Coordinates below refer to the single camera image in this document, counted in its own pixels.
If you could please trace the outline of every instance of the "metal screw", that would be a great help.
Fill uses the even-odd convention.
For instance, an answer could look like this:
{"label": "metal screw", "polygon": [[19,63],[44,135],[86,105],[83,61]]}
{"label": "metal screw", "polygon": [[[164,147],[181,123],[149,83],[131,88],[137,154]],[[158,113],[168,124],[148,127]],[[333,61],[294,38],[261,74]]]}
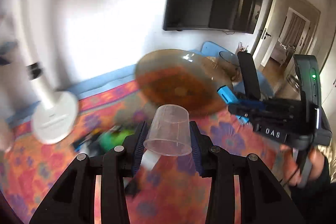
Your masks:
{"label": "metal screw", "polygon": [[117,145],[115,148],[114,148],[114,151],[115,152],[121,152],[124,150],[124,147],[122,145]]}
{"label": "metal screw", "polygon": [[258,156],[256,154],[249,154],[249,159],[252,161],[258,160]]}
{"label": "metal screw", "polygon": [[86,158],[86,155],[85,154],[79,154],[78,156],[77,156],[77,159],[78,160],[84,160]]}
{"label": "metal screw", "polygon": [[212,151],[212,152],[214,152],[214,153],[218,153],[220,150],[221,150],[221,148],[219,147],[219,146],[212,146],[211,148],[210,148],[210,150]]}

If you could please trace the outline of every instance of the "brown glass bowl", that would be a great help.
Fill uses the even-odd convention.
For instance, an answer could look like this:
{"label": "brown glass bowl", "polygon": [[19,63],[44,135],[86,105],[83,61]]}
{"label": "brown glass bowl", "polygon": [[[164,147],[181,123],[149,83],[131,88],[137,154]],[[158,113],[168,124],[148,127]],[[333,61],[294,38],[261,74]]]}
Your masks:
{"label": "brown glass bowl", "polygon": [[135,78],[144,95],[157,106],[184,107],[192,117],[216,113],[226,107],[217,94],[232,89],[226,72],[201,55],[183,50],[159,50],[138,62]]}

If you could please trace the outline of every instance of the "lamp base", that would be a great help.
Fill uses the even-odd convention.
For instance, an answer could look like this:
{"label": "lamp base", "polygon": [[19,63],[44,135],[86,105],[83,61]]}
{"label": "lamp base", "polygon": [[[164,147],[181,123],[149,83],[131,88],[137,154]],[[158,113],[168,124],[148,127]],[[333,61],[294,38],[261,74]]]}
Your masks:
{"label": "lamp base", "polygon": [[78,114],[78,100],[68,91],[56,92],[58,101],[51,109],[40,103],[32,115],[34,136],[44,144],[54,144],[70,134]]}

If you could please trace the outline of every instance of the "bed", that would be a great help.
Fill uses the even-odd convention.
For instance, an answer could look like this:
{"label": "bed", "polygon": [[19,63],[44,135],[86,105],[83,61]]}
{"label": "bed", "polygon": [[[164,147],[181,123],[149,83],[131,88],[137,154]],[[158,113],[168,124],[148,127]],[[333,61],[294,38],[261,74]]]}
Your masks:
{"label": "bed", "polygon": [[272,51],[271,58],[282,65],[286,60],[286,46],[277,41]]}

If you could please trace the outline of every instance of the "door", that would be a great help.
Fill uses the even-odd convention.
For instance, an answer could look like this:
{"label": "door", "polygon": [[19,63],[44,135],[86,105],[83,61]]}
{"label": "door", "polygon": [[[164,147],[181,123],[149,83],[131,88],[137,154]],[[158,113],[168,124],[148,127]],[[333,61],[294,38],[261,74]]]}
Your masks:
{"label": "door", "polygon": [[306,19],[305,17],[302,17],[300,15],[300,17],[305,20],[305,25],[304,25],[304,28],[303,28],[303,31],[302,31],[302,34],[301,34],[301,37],[300,37],[300,40],[299,40],[299,43],[298,45],[296,46],[296,49],[295,49],[295,54],[300,54],[301,53],[301,49],[303,48],[303,46],[305,45],[305,40],[306,40],[306,37],[307,37],[307,34],[308,34],[308,31],[309,31],[309,27],[310,27],[310,21],[308,19]]}
{"label": "door", "polygon": [[283,22],[286,19],[286,13],[284,15],[281,13],[283,9],[287,10],[287,8],[284,8],[285,4],[285,0],[272,1],[271,9],[269,11],[262,36],[253,53],[253,60],[256,69],[259,68],[260,64],[265,66],[262,61],[266,55],[268,55],[268,58],[270,57],[273,48],[278,40],[283,26]]}

